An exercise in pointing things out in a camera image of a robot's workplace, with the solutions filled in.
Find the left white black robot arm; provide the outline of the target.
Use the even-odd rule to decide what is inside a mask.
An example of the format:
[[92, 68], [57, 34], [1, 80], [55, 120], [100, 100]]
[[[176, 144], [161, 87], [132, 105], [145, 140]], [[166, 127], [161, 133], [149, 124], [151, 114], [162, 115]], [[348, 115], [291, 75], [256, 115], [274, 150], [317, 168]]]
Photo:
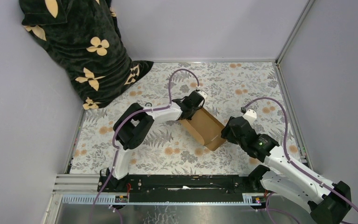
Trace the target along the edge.
[[167, 121], [190, 120], [203, 107], [207, 94], [195, 90], [181, 99], [174, 99], [163, 107], [142, 107], [133, 103], [114, 124], [112, 145], [116, 149], [113, 162], [107, 169], [108, 186], [115, 192], [126, 186], [131, 150], [145, 140], [154, 124]]

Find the brown cardboard paper box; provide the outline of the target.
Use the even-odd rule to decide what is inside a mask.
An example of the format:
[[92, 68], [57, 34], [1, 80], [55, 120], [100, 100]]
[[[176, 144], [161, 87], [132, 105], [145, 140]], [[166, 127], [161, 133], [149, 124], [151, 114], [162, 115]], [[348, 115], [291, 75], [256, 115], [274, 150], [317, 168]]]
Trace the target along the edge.
[[225, 126], [205, 108], [197, 110], [191, 119], [180, 120], [180, 123], [199, 144], [210, 151], [217, 150], [226, 142], [221, 138], [221, 131]]

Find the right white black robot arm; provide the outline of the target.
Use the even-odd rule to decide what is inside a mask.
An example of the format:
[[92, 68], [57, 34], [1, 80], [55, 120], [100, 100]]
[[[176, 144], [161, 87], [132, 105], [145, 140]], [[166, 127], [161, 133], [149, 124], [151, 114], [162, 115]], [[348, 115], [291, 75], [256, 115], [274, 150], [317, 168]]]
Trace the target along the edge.
[[266, 134], [257, 134], [243, 117], [230, 117], [222, 138], [241, 147], [262, 162], [250, 177], [250, 189], [275, 192], [306, 210], [317, 224], [341, 224], [350, 211], [351, 188], [343, 181], [334, 183], [293, 157]]

